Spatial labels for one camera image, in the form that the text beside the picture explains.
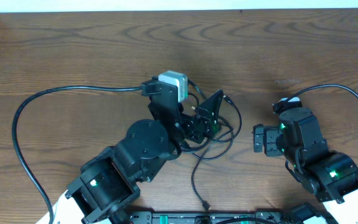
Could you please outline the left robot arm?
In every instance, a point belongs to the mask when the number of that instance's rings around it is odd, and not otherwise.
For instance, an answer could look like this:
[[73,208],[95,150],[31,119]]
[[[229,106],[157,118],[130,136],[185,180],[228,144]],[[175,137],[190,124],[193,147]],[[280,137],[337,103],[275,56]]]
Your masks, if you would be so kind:
[[126,207],[140,196],[139,182],[151,182],[167,161],[202,149],[221,129],[222,90],[187,115],[179,86],[152,79],[139,89],[153,118],[136,121],[123,140],[84,164],[40,223],[122,223]]

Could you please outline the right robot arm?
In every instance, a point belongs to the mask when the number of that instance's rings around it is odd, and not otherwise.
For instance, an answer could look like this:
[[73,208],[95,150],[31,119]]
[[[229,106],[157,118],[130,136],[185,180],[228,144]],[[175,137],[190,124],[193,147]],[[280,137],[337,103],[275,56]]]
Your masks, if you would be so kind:
[[255,152],[284,156],[291,175],[338,223],[358,223],[358,167],[345,153],[330,150],[313,112],[292,108],[276,126],[253,127]]

